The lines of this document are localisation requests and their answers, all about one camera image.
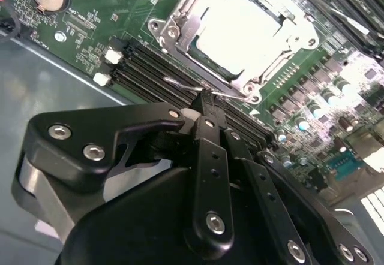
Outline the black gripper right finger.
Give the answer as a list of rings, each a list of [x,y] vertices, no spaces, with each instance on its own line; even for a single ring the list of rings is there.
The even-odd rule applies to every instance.
[[[369,250],[340,222],[330,208],[296,180],[268,151],[269,135],[259,136],[253,155],[242,137],[227,125],[220,97],[209,99],[209,113],[218,121],[235,177],[260,216],[267,264],[375,264]]]

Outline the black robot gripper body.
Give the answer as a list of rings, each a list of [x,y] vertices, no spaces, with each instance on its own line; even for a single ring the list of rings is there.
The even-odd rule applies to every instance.
[[[174,168],[93,210],[62,264],[278,264],[255,202],[227,170]]]

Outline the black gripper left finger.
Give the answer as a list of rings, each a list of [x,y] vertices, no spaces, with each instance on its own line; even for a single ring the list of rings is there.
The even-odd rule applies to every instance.
[[[20,207],[65,245],[93,210],[174,168],[227,170],[211,93],[189,108],[150,103],[42,113],[27,125],[14,178]]]

